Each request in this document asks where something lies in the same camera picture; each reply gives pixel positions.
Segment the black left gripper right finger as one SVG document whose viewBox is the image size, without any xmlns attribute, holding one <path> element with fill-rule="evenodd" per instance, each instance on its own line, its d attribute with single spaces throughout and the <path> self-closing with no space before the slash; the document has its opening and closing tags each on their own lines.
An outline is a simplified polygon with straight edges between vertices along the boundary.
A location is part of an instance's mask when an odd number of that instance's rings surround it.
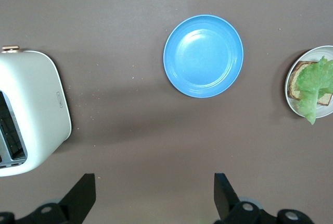
<svg viewBox="0 0 333 224">
<path fill-rule="evenodd" d="M 311 223 L 311 218 L 295 209 L 281 209 L 268 214 L 251 201 L 242 201 L 224 173 L 214 174 L 214 202 L 219 214 L 216 223 Z"/>
</svg>

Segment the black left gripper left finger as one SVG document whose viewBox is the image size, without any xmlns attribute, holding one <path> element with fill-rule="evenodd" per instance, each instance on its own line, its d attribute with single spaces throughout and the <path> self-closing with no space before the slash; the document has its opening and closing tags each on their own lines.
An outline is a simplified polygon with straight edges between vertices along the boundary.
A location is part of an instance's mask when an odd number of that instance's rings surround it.
<svg viewBox="0 0 333 224">
<path fill-rule="evenodd" d="M 1 223 L 82 223 L 95 201 L 95 175 L 86 173 L 60 202 L 44 204 L 20 219 L 1 212 Z"/>
</svg>

